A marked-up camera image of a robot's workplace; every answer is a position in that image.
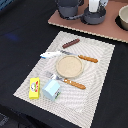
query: cup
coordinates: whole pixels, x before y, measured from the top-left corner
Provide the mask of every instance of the cup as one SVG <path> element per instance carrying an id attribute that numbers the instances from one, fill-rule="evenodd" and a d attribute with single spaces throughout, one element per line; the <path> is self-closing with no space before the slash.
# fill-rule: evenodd
<path id="1" fill-rule="evenodd" d="M 122 27 L 128 31 L 128 5 L 119 10 L 119 17 Z"/>
<path id="2" fill-rule="evenodd" d="M 55 0 L 59 14 L 62 18 L 77 15 L 78 6 L 82 0 Z"/>

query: stick of butter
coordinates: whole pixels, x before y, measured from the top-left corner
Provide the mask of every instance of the stick of butter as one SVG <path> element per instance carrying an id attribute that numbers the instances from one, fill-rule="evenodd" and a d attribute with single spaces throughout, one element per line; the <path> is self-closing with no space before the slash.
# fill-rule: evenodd
<path id="1" fill-rule="evenodd" d="M 38 99 L 40 94 L 40 79 L 31 78 L 30 79 L 30 90 L 29 90 L 29 98 L 30 99 Z"/>

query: black tablecloth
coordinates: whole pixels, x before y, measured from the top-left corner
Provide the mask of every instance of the black tablecloth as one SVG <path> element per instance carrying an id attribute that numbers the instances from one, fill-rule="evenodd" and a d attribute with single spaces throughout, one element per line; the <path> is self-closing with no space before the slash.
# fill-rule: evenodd
<path id="1" fill-rule="evenodd" d="M 128 127 L 128 44 L 49 25 L 54 0 L 17 0 L 0 15 L 0 105 L 53 128 L 78 126 L 13 96 L 59 31 L 115 45 L 91 128 Z"/>

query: wooden plate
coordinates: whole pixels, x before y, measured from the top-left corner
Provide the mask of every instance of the wooden plate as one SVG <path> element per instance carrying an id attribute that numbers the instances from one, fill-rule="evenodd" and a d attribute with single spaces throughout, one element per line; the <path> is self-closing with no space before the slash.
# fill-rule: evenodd
<path id="1" fill-rule="evenodd" d="M 56 70 L 64 78 L 77 77 L 83 72 L 83 63 L 77 56 L 67 55 L 57 61 Z"/>

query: knife handle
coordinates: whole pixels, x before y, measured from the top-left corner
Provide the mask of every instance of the knife handle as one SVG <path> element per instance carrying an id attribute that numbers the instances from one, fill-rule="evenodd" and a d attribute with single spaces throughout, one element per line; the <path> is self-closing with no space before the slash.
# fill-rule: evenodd
<path id="1" fill-rule="evenodd" d="M 77 88 L 80 88 L 80 89 L 85 89 L 86 88 L 84 85 L 76 83 L 76 82 L 68 80 L 68 79 L 64 79 L 64 82 L 67 83 L 67 84 L 70 84 L 72 86 L 75 86 Z"/>
<path id="2" fill-rule="evenodd" d="M 68 43 L 64 44 L 62 47 L 63 47 L 63 48 L 67 48 L 67 47 L 69 47 L 69 46 L 71 46 L 71 45 L 73 45 L 73 44 L 78 43 L 79 41 L 80 41 L 80 39 L 75 39 L 75 40 L 73 40 L 73 41 L 71 41 L 71 42 L 68 42 Z"/>
<path id="3" fill-rule="evenodd" d="M 91 61 L 91 62 L 94 62 L 94 63 L 97 63 L 97 62 L 98 62 L 97 59 L 90 58 L 90 57 L 87 57 L 87 56 L 79 55 L 78 57 L 79 57 L 80 59 L 84 59 L 84 60 Z"/>

